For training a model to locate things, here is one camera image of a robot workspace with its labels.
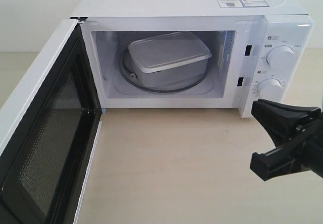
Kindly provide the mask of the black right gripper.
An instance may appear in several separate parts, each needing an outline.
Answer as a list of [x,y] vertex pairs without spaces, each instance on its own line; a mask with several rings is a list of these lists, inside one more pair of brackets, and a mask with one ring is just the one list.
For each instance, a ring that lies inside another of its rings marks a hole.
[[[267,131],[276,146],[266,153],[252,154],[250,169],[258,177],[267,181],[275,177],[312,171],[322,178],[320,108],[259,99],[253,102],[251,114]],[[318,122],[318,127],[310,130],[310,135],[301,133],[305,129],[307,131],[314,122]]]

